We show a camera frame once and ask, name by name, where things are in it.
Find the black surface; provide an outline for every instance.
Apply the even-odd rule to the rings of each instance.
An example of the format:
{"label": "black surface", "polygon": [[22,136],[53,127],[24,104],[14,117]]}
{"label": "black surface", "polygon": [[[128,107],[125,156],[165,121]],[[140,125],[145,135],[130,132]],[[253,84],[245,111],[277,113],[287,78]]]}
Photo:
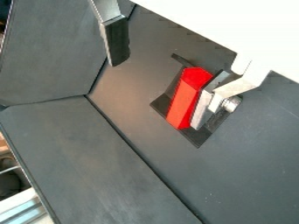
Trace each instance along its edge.
{"label": "black surface", "polygon": [[104,67],[89,98],[206,224],[296,224],[299,86],[271,75],[194,149],[149,103],[181,67],[172,53],[210,73],[233,54],[170,24],[140,9],[132,15],[130,58]]}
{"label": "black surface", "polygon": [[[130,2],[118,6],[128,16]],[[105,58],[88,0],[14,0],[0,53],[0,104],[86,94]]]}
{"label": "black surface", "polygon": [[0,122],[60,223],[200,223],[84,97],[12,106]]}

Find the red block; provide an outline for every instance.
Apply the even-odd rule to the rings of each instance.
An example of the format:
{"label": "red block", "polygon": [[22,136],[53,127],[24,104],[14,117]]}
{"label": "red block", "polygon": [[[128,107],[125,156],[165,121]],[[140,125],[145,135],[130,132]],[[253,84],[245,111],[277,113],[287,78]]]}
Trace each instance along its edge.
{"label": "red block", "polygon": [[181,78],[176,87],[169,111],[165,117],[166,122],[177,129],[190,127],[190,116],[200,97],[200,90],[210,80],[212,75],[200,67],[184,68]]}

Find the black ramp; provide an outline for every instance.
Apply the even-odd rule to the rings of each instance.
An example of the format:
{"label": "black ramp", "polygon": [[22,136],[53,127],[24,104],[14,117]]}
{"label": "black ramp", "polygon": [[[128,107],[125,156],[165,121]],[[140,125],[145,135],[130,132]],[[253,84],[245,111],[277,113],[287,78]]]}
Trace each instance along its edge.
{"label": "black ramp", "polygon": [[[120,0],[128,16],[132,3]],[[88,0],[14,0],[0,53],[0,104],[88,93],[106,53]]]}
{"label": "black ramp", "polygon": [[60,223],[200,223],[84,97],[0,121]]}
{"label": "black ramp", "polygon": [[196,149],[149,103],[181,68],[172,53],[212,73],[233,54],[145,10],[129,31],[129,61],[105,67],[89,98],[206,224],[297,224],[299,85],[272,75]]}

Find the red object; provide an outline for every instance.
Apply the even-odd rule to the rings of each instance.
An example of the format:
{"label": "red object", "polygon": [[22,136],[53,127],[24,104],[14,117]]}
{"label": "red object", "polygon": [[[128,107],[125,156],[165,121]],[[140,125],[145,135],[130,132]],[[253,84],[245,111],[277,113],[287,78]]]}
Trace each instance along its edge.
{"label": "red object", "polygon": [[166,122],[177,129],[190,127],[190,116],[196,99],[200,97],[200,90],[210,80],[212,75],[200,67],[184,68],[181,78],[176,87],[169,111],[165,117]]}

